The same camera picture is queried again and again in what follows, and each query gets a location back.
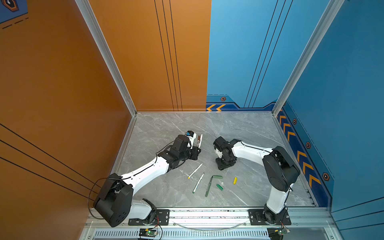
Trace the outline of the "white pen yellow end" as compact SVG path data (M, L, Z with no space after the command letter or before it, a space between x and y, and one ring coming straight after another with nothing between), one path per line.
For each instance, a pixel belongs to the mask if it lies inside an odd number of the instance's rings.
M198 170L199 168L201 168L201 166L203 165L203 163L201 163L189 176L188 176L188 179L190 179Z

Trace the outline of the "dark green capped pen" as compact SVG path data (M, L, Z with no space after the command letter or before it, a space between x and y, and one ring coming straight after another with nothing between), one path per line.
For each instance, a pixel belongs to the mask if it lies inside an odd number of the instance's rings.
M209 192L210 192L210 188L211 188L213 179L223 179L223 176L220 176L220 175L213 175L213 176L210 178L210 181L209 181L208 186L207 186L207 190L206 190L205 197L208 197L208 195L209 195Z

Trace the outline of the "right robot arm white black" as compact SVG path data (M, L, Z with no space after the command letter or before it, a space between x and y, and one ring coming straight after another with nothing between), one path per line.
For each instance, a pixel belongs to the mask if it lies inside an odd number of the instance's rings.
M281 146L262 148L237 139L228 142L223 137L218 137L213 145L218 155L216 163L220 171L234 166L238 158L265 168L272 187L261 219L268 225L290 225L291 219L286 201L301 170L288 152Z

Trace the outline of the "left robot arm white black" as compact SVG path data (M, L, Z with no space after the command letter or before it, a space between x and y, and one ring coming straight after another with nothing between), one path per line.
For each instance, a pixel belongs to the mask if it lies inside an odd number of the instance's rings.
M202 138L202 135L187 131L158 151L148 164L127 174L113 173L104 178L104 184L93 201L93 208L100 214L100 219L111 227L120 225L125 219L139 220L146 225L156 224L157 207L148 199L134 200L134 195L185 161L196 161L201 153Z

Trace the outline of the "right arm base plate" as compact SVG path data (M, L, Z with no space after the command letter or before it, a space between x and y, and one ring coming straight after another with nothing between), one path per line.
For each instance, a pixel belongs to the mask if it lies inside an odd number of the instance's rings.
M287 208L284 208L278 214L275 214L270 210L249 209L248 214L249 214L249 220L252 226L263 226L263 225L290 226L292 224Z

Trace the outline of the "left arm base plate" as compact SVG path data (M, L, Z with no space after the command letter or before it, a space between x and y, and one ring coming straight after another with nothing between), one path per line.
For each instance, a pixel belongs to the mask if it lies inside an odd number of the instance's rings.
M158 209L152 221L140 220L140 219L129 219L128 225L129 226L155 226L159 224L160 226L168 226L169 219L170 219L169 209Z

